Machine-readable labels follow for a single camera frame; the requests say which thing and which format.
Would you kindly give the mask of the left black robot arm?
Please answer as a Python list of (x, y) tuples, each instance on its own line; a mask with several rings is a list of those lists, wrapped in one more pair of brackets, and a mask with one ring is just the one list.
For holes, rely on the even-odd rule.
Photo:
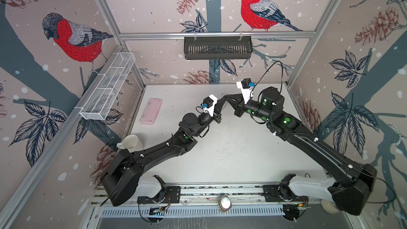
[(221, 98), (211, 106), (214, 110), (212, 116), (207, 112), (199, 116), (194, 113), (184, 115), (179, 122), (179, 129), (167, 141), (141, 151), (119, 151), (101, 177), (101, 183), (112, 205), (117, 207), (129, 200), (146, 171), (191, 151), (197, 144), (196, 137), (204, 137), (213, 121), (220, 123), (226, 101), (226, 98)]

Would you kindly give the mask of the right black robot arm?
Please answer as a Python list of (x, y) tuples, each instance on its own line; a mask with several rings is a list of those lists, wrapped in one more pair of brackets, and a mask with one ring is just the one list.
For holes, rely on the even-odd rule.
[(327, 179), (312, 179), (289, 173), (278, 187), (282, 199), (315, 197), (334, 203), (348, 214), (360, 215), (373, 192), (376, 169), (355, 162), (320, 141), (299, 119), (284, 111), (284, 101), (277, 88), (268, 87), (262, 91), (260, 101), (247, 99), (243, 94), (229, 94), (219, 103), (228, 102), (238, 117), (248, 113), (259, 118), (273, 135), (300, 149), (330, 175)]

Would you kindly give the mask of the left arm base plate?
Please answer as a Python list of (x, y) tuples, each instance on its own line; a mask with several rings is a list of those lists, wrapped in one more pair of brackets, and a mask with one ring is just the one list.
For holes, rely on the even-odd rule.
[(180, 202), (181, 187), (169, 186), (161, 190), (155, 197), (138, 197), (138, 204), (178, 204)]

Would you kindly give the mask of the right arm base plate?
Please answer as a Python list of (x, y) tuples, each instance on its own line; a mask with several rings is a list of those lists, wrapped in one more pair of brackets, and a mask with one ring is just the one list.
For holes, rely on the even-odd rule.
[(266, 202), (308, 202), (308, 198), (295, 195), (288, 187), (278, 184), (263, 185), (263, 194)]

